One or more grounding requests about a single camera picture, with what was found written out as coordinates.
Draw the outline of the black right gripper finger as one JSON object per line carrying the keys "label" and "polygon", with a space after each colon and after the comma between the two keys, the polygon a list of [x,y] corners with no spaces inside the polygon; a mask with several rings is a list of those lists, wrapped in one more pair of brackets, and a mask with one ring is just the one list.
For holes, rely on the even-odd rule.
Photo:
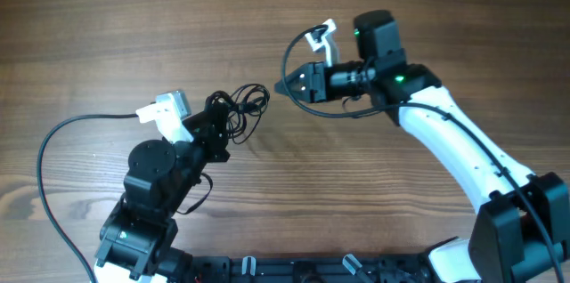
{"label": "black right gripper finger", "polygon": [[313,73],[314,65],[312,63],[306,63],[294,70],[292,73],[285,76],[285,81],[278,81],[274,84],[274,91],[279,94],[283,94],[281,87],[284,86],[288,88],[289,86],[305,86],[307,89],[313,90]]}
{"label": "black right gripper finger", "polygon": [[295,87],[289,86],[285,88],[284,86],[281,87],[281,91],[285,95],[291,95],[294,99],[298,101],[302,101],[305,103],[313,103],[314,97],[312,95],[312,90],[307,89],[305,86]]}

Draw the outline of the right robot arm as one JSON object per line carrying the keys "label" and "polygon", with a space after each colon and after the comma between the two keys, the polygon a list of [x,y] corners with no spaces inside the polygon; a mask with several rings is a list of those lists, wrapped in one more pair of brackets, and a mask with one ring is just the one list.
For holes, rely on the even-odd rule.
{"label": "right robot arm", "polygon": [[538,175],[498,147],[460,109],[426,66],[410,63],[396,20],[376,10],[354,19],[359,57],[343,62],[333,20],[301,33],[322,61],[283,69],[275,85],[303,111],[330,101],[370,98],[345,118],[384,113],[421,142],[468,197],[476,222],[468,239],[453,238],[415,256],[412,266],[379,266],[380,279],[405,282],[526,282],[545,271],[563,278],[569,258],[569,190],[554,173]]}

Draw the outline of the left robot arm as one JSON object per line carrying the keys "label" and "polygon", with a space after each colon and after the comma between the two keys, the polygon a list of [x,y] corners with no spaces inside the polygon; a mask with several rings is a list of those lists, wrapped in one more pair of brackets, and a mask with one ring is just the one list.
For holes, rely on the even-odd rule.
{"label": "left robot arm", "polygon": [[185,116],[176,101],[156,101],[135,113],[156,122],[163,137],[136,145],[125,191],[100,232],[94,272],[100,282],[188,282],[192,257],[172,246],[174,215],[208,163],[225,162],[229,107],[215,101]]}

